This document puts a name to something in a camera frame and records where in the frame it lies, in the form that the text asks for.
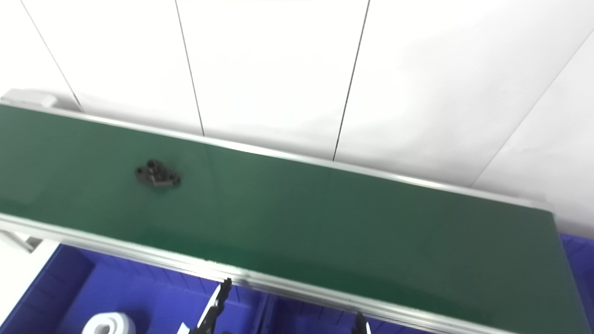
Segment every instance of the black metal bracket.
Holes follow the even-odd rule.
[[[217,323],[217,318],[225,309],[225,301],[229,297],[229,291],[231,291],[231,278],[227,278],[220,284],[220,290],[214,305],[208,308],[202,323],[191,329],[189,334],[214,334],[214,326]]]
[[[147,161],[145,166],[138,167],[134,173],[140,182],[154,187],[173,187],[182,181],[179,174],[155,159]]]
[[[350,332],[352,334],[371,334],[367,331],[367,319],[361,312],[357,312],[357,316],[355,317],[355,327],[353,327]]]

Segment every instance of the white roll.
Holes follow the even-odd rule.
[[[124,313],[97,313],[84,325],[83,334],[136,334],[136,326]]]

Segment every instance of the blue bin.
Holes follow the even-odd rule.
[[[367,318],[373,334],[424,334],[394,323]],[[260,334],[350,334],[355,314],[271,295]]]
[[[594,240],[561,234],[590,328],[594,330]]]
[[[60,245],[0,334],[80,334],[96,313],[124,312],[137,334],[175,334],[195,326],[217,282]],[[216,332],[256,334],[267,294],[233,286]]]

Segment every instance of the panel seam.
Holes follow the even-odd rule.
[[[361,49],[361,41],[363,40],[363,32],[365,31],[365,23],[367,22],[367,13],[369,12],[370,3],[371,0],[367,0],[365,16],[363,17],[363,25],[361,27],[361,35],[359,35],[359,43],[357,44],[357,52],[355,54],[355,62],[353,63],[353,71],[350,74],[349,88],[346,91],[345,107],[342,110],[342,117],[340,119],[340,126],[338,128],[338,136],[336,137],[336,145],[334,146],[334,154],[332,154],[332,161],[336,160],[336,152],[338,151],[338,143],[340,141],[340,134],[342,133],[342,124],[345,121],[346,105],[349,102],[350,88],[353,84],[353,76],[355,75],[355,67],[357,66],[357,59],[359,58],[359,50]]]
[[[551,80],[551,82],[548,84],[548,86],[543,90],[542,94],[538,97],[538,99],[536,100],[536,102],[532,105],[532,107],[524,115],[524,117],[522,118],[522,120],[520,120],[520,122],[517,124],[517,126],[514,128],[514,130],[510,133],[510,135],[507,137],[507,139],[503,142],[503,144],[499,147],[499,149],[497,150],[497,152],[495,152],[495,154],[493,155],[493,157],[491,157],[491,159],[489,160],[489,162],[487,162],[487,164],[485,165],[485,167],[481,170],[481,173],[471,183],[471,185],[470,185],[471,188],[474,188],[475,184],[479,181],[479,179],[481,178],[481,176],[485,173],[485,171],[489,168],[489,166],[491,166],[491,164],[493,163],[493,161],[495,160],[495,158],[499,155],[499,153],[501,153],[501,151],[505,147],[505,145],[507,145],[507,143],[514,136],[514,134],[517,132],[517,130],[520,128],[520,126],[522,126],[522,123],[524,123],[524,121],[528,118],[528,115],[530,115],[530,113],[532,113],[532,111],[536,108],[536,106],[538,105],[538,102],[540,102],[542,100],[542,98],[549,91],[549,89],[551,88],[551,86],[555,83],[555,81],[557,80],[557,78],[561,75],[561,73],[563,73],[563,71],[565,70],[565,68],[567,67],[567,65],[571,62],[571,60],[573,60],[573,58],[576,56],[576,54],[579,52],[579,50],[581,50],[582,46],[592,36],[593,33],[594,33],[594,28],[590,31],[590,33],[588,33],[588,35],[586,35],[586,38],[584,38],[584,40],[581,42],[580,46],[577,47],[577,49],[575,50],[575,52],[573,52],[573,54],[571,55],[571,57],[569,57],[569,59],[567,60],[567,62],[565,62],[565,64],[563,65],[563,67],[561,67],[561,70],[559,70],[559,72],[557,73],[557,75],[553,78],[553,80]]]
[[[188,62],[188,71],[189,71],[189,78],[192,81],[192,91],[194,92],[194,101],[196,102],[196,110],[198,111],[198,120],[200,120],[200,130],[202,131],[202,136],[204,136],[204,124],[202,123],[202,115],[200,114],[200,107],[198,106],[198,96],[196,95],[196,85],[194,84],[194,76],[192,74],[192,65],[190,65],[189,55],[188,55],[188,47],[186,46],[185,42],[185,35],[184,35],[184,27],[182,25],[182,18],[179,15],[179,7],[178,7],[178,0],[174,0],[175,2],[175,11],[178,14],[178,21],[179,21],[179,31],[182,33],[182,41],[184,43],[184,51],[186,54],[186,61]]]
[[[62,78],[64,79],[64,82],[66,82],[66,86],[68,86],[68,89],[70,90],[70,93],[74,97],[74,100],[75,100],[78,108],[80,109],[81,112],[84,112],[84,108],[83,108],[82,104],[80,103],[80,101],[78,99],[78,96],[76,95],[76,93],[74,93],[74,89],[72,89],[72,86],[70,85],[70,82],[68,82],[68,79],[66,79],[66,75],[64,74],[64,71],[62,71],[62,68],[58,64],[58,61],[56,60],[56,57],[53,55],[52,51],[49,49],[48,43],[43,38],[43,35],[41,34],[41,31],[39,30],[39,28],[37,27],[37,24],[33,20],[33,17],[29,13],[29,10],[27,9],[27,6],[25,6],[25,3],[23,2],[23,0],[19,0],[19,1],[21,2],[21,5],[23,6],[23,9],[27,13],[27,16],[29,17],[29,20],[31,20],[31,23],[33,24],[33,27],[35,28],[35,31],[37,31],[37,34],[39,35],[39,38],[41,38],[41,41],[43,42],[43,45],[45,45],[46,50],[48,50],[49,56],[52,57],[53,63],[58,68],[58,71],[62,75]]]

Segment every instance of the green conveyor belt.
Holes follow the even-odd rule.
[[[179,187],[138,182],[149,158]],[[0,212],[525,334],[587,334],[552,214],[0,105]]]

